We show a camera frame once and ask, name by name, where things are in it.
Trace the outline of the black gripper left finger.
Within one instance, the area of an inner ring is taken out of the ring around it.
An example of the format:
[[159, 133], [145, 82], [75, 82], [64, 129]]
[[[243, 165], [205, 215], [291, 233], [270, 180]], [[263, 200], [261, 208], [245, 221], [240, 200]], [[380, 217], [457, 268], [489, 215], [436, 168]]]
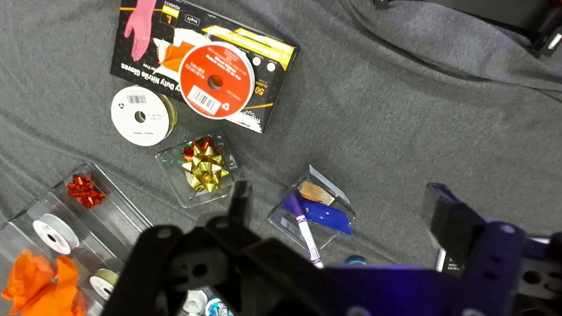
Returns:
[[229, 214], [241, 224], [248, 226], [252, 217], [254, 187], [248, 180], [238, 180], [233, 187]]

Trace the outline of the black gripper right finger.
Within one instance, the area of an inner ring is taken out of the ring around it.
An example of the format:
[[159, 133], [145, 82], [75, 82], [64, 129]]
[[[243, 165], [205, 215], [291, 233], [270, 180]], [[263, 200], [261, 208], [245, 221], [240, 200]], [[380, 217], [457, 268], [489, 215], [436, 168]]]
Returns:
[[438, 247], [438, 270], [463, 270], [487, 221], [447, 184], [426, 186], [422, 217]]

